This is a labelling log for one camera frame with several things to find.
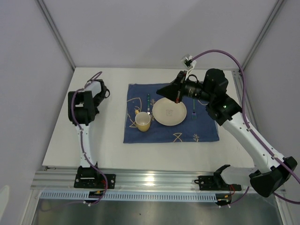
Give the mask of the cream round plate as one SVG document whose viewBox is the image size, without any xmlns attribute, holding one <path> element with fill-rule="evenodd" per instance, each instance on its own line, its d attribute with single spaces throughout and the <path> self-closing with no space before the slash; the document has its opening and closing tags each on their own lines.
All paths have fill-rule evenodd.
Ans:
<svg viewBox="0 0 300 225">
<path fill-rule="evenodd" d="M 183 102 L 175 103 L 165 97 L 154 104 L 152 112 L 154 119 L 164 126 L 176 126 L 182 123 L 187 115 Z"/>
</svg>

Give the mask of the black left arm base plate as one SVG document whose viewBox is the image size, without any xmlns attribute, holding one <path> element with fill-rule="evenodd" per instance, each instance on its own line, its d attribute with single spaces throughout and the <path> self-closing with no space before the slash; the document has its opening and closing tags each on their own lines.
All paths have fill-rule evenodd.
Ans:
<svg viewBox="0 0 300 225">
<path fill-rule="evenodd" d="M 75 176 L 74 188 L 85 188 L 85 189 L 105 189 L 106 185 L 108 189 L 114 189 L 116 175 L 106 173 L 107 181 L 99 172 L 94 168 L 84 168 L 80 166 L 77 169 L 77 174 Z"/>
</svg>

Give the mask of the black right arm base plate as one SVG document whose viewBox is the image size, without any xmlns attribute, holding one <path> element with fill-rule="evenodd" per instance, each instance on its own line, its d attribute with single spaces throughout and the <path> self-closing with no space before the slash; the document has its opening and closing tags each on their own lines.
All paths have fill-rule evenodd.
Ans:
<svg viewBox="0 0 300 225">
<path fill-rule="evenodd" d="M 213 175 L 200 175 L 194 183 L 201 191 L 241 191 L 241 185 L 228 185 L 223 180 L 215 179 Z"/>
</svg>

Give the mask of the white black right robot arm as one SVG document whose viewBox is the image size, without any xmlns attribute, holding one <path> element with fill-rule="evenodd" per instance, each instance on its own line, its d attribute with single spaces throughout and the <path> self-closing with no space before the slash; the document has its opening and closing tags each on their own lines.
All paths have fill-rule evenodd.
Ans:
<svg viewBox="0 0 300 225">
<path fill-rule="evenodd" d="M 253 168 L 220 167 L 214 172 L 214 186 L 225 189 L 237 184 L 252 187 L 263 197 L 274 194 L 292 176 L 297 161 L 273 149 L 251 126 L 239 104 L 227 95 L 228 80 L 222 70 L 207 70 L 203 82 L 189 78 L 186 71 L 181 71 L 156 93 L 175 103 L 180 103 L 183 97 L 207 102 L 208 115 L 242 145 L 254 162 Z"/>
</svg>

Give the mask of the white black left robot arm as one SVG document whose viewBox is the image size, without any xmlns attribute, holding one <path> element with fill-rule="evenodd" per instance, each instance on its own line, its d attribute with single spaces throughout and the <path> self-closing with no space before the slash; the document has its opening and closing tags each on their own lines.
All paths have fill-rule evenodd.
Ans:
<svg viewBox="0 0 300 225">
<path fill-rule="evenodd" d="M 102 79 L 88 81 L 84 88 L 67 94 L 68 119 L 75 126 L 80 145 L 80 166 L 97 167 L 92 151 L 90 127 L 99 114 L 98 107 L 110 96 Z"/>
</svg>

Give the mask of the yellow plastic cup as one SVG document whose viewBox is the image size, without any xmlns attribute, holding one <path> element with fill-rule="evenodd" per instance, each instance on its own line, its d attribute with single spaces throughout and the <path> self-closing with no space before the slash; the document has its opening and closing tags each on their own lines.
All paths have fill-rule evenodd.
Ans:
<svg viewBox="0 0 300 225">
<path fill-rule="evenodd" d="M 135 124 L 141 132 L 146 132 L 150 128 L 151 117 L 147 112 L 135 110 Z"/>
</svg>

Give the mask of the iridescent green fork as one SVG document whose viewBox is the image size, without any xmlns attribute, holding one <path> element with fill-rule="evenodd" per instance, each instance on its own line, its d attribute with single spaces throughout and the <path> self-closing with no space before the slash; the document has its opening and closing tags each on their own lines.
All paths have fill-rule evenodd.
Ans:
<svg viewBox="0 0 300 225">
<path fill-rule="evenodd" d="M 193 99 L 193 111 L 192 111 L 192 119 L 196 119 L 196 111 L 195 111 L 195 100 Z"/>
</svg>

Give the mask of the metal spoon green handle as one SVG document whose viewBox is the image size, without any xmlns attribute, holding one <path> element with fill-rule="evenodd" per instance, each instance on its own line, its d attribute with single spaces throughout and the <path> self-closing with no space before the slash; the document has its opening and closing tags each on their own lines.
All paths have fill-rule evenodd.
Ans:
<svg viewBox="0 0 300 225">
<path fill-rule="evenodd" d="M 147 94 L 147 114 L 150 115 L 150 94 Z"/>
</svg>

